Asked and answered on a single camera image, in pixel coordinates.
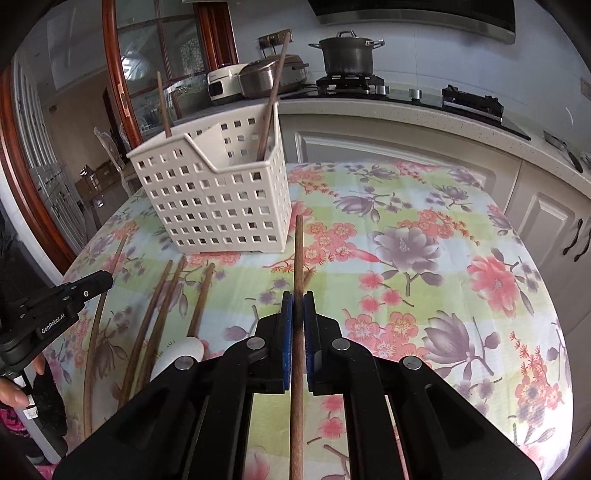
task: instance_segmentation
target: rice cooker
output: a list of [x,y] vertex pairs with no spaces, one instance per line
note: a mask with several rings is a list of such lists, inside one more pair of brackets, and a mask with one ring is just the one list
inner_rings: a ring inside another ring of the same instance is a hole
[[209,98],[214,105],[223,105],[242,98],[238,74],[245,66],[246,63],[228,65],[207,74]]

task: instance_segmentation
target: cabinet handle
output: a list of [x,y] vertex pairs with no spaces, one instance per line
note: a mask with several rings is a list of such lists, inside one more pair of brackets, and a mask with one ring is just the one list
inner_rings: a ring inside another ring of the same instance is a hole
[[587,238],[587,245],[585,245],[583,251],[574,258],[574,261],[578,262],[579,258],[581,258],[585,253],[587,253],[587,250],[589,250],[589,244],[591,244],[591,229],[589,229],[589,238]]
[[579,223],[577,223],[577,233],[574,235],[573,243],[571,243],[568,247],[566,247],[564,250],[562,250],[563,255],[566,255],[567,253],[569,253],[569,250],[571,248],[573,248],[575,246],[575,244],[577,243],[577,241],[579,240],[579,232],[580,232],[582,226],[583,226],[583,219],[580,218]]
[[123,84],[117,84],[117,91],[119,92],[119,98],[121,99],[121,103],[123,104],[123,113],[126,117],[130,117],[131,113],[129,113],[129,107],[127,106],[127,99],[125,98],[125,92],[123,90]]

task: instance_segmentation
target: white plastic basket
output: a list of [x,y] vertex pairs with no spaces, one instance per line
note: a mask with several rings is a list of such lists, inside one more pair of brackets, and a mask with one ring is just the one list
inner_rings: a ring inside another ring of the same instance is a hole
[[265,161],[256,161],[265,107],[192,120],[128,153],[181,252],[285,249],[291,202],[277,104]]

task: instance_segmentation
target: chair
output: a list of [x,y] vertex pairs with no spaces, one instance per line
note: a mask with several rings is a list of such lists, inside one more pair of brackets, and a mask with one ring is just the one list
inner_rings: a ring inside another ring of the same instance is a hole
[[135,172],[134,166],[130,163],[127,165],[123,162],[123,159],[119,155],[119,151],[117,150],[117,146],[115,142],[111,138],[108,133],[101,132],[96,127],[94,129],[94,133],[100,141],[100,144],[103,145],[103,148],[106,150],[111,162],[121,175],[121,185],[127,193],[128,197],[132,196],[131,189],[129,188],[129,182],[133,179],[138,178],[138,174]]

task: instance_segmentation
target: black cabinet handle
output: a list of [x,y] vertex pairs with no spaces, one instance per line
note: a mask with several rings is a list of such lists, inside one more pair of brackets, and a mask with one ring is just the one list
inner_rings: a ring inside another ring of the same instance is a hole
[[589,238],[587,239],[587,245],[585,245],[583,251],[574,258],[574,261],[578,262],[579,258],[581,258],[585,253],[587,253],[587,250],[589,250],[589,244],[591,244],[591,229],[589,229]]
[[580,218],[579,223],[577,223],[577,233],[574,235],[573,243],[571,243],[568,247],[566,247],[564,250],[562,250],[563,255],[566,255],[567,253],[569,253],[569,250],[571,248],[573,248],[575,246],[575,244],[577,243],[577,241],[579,240],[579,232],[581,231],[582,226],[583,226],[583,219]]

